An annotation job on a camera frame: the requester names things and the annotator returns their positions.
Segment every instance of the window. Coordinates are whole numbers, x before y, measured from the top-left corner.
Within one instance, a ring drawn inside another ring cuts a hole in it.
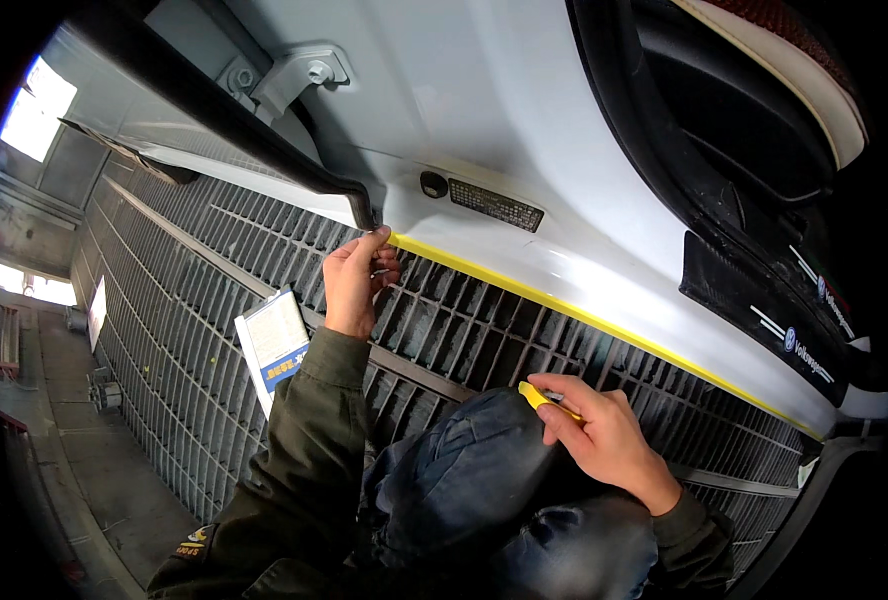
[[[77,304],[74,287],[69,283],[47,279],[38,274],[25,273],[23,270],[2,264],[0,264],[0,287],[8,292],[23,294],[56,305],[74,306]]]
[[[75,95],[77,88],[38,56],[4,119],[0,139],[43,162],[61,126],[57,119],[67,113]]]

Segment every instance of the hand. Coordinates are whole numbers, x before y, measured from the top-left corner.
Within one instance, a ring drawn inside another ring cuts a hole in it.
[[[597,481],[624,488],[658,517],[677,505],[681,486],[641,433],[637,417],[623,391],[597,393],[573,375],[543,372],[527,378],[532,385],[563,394],[561,404],[581,415],[581,424],[551,404],[537,415],[546,426],[544,444],[558,440],[585,474]]]
[[[401,278],[397,251],[387,244],[390,228],[383,225],[339,247],[324,259],[324,327],[367,340],[376,321],[374,295]]]

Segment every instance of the jacket patch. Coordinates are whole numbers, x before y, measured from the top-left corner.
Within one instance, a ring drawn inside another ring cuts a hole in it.
[[[188,535],[187,540],[182,541],[171,556],[188,561],[203,562],[207,558],[208,552],[210,552],[213,533],[216,530],[216,524],[201,527]]]

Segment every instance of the blue jeans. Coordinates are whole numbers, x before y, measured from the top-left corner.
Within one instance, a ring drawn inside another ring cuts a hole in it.
[[[364,473],[370,539],[361,558],[390,568],[483,567],[499,588],[546,598],[638,597],[657,560],[650,514],[609,486],[542,504],[554,497],[548,485],[560,487],[548,484],[551,474],[570,460],[559,444],[542,443],[543,430],[523,396],[502,388],[391,444]]]

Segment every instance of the metal floor grate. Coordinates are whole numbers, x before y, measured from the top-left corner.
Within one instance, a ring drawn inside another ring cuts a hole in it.
[[[98,360],[121,382],[127,423],[158,473],[209,522],[266,436],[234,316],[289,284],[316,327],[326,310],[321,261],[357,232],[211,177],[169,186],[117,155],[104,176],[80,228],[73,281],[89,301],[105,277]],[[750,565],[794,501],[794,429],[573,318],[408,252],[400,258],[399,285],[378,298],[364,381],[378,449],[473,391],[534,371],[577,374],[627,392],[655,450],[738,523],[737,573]]]

